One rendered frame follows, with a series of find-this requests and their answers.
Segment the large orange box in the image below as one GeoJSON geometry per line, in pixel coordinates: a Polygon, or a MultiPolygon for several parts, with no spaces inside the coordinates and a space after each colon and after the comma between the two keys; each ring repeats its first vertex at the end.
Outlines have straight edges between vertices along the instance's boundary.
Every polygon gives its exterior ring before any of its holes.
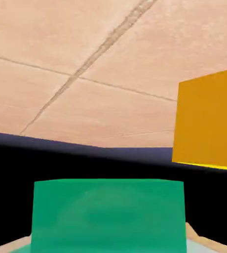
{"type": "Polygon", "coordinates": [[[179,84],[172,161],[227,170],[227,70],[179,84]]]}

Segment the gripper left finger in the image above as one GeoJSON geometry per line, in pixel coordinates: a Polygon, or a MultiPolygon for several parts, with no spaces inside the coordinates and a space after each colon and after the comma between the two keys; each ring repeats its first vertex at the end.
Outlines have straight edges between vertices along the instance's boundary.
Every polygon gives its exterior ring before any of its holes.
{"type": "Polygon", "coordinates": [[[22,248],[31,242],[31,236],[26,236],[10,243],[4,244],[0,246],[0,253],[10,253],[14,250],[22,248]]]}

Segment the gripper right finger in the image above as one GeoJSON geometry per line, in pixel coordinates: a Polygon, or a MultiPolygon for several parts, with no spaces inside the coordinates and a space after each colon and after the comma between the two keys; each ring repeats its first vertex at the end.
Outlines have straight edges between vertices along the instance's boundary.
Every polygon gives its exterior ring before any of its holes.
{"type": "Polygon", "coordinates": [[[227,253],[227,245],[199,236],[186,222],[187,253],[227,253]]]}

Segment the small green cube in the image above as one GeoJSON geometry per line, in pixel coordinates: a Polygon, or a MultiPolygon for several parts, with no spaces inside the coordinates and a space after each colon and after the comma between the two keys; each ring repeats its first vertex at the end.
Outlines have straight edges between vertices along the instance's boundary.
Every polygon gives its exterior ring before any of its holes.
{"type": "Polygon", "coordinates": [[[162,179],[38,181],[31,253],[187,253],[184,184],[162,179]]]}

